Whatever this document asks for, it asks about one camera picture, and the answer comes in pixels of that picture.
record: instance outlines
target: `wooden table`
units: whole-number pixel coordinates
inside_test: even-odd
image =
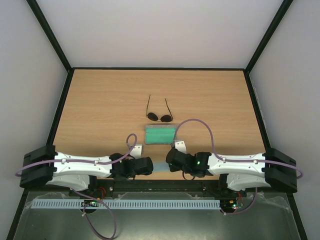
[[[53,143],[56,150],[92,157],[124,154],[130,133],[144,144],[145,125],[155,123],[146,117],[149,94],[149,111],[159,117],[169,113],[166,98],[172,123],[205,121],[219,154],[265,150],[242,71],[110,69],[75,70]],[[199,122],[182,126],[178,139],[185,141],[188,153],[212,152],[208,130]],[[144,145],[143,156],[164,162],[169,150],[169,145]],[[176,180],[182,173],[158,172],[136,179]]]

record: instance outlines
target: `white cable tray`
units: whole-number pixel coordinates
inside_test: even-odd
[[[219,200],[103,200],[110,209],[189,209],[189,210],[219,210]],[[32,209],[79,209],[83,208],[84,199],[35,199]],[[92,203],[87,209],[106,209],[100,203]]]

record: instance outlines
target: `gray floor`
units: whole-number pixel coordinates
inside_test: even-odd
[[[39,193],[31,193],[32,200]],[[298,240],[293,215],[279,207],[280,197],[265,194],[247,212],[223,216],[218,210],[114,210],[117,240]],[[97,210],[90,219],[100,234],[110,237],[112,219]],[[98,240],[78,209],[31,209],[21,216],[15,240]]]

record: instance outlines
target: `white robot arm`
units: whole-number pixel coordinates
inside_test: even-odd
[[[185,143],[175,141],[166,156],[166,162],[171,172],[183,171],[199,178],[205,175],[224,176],[227,188],[236,192],[256,187],[272,187],[286,193],[297,192],[297,175],[294,170],[296,161],[274,148],[252,155],[217,156],[210,152],[187,154]],[[266,160],[292,168],[261,162]]]
[[[83,191],[96,177],[123,180],[134,178],[136,175],[149,175],[153,171],[153,163],[149,157],[141,158],[142,147],[142,144],[136,144],[129,155],[130,159],[106,164],[123,155],[115,153],[101,157],[72,156],[63,152],[55,152],[55,146],[47,145],[26,154],[23,166],[30,166],[48,159],[52,162],[23,170],[20,186],[29,188],[57,185]]]

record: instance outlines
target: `green rectangular pad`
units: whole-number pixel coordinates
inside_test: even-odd
[[[177,126],[175,124],[149,124],[145,126],[145,144],[171,144]]]

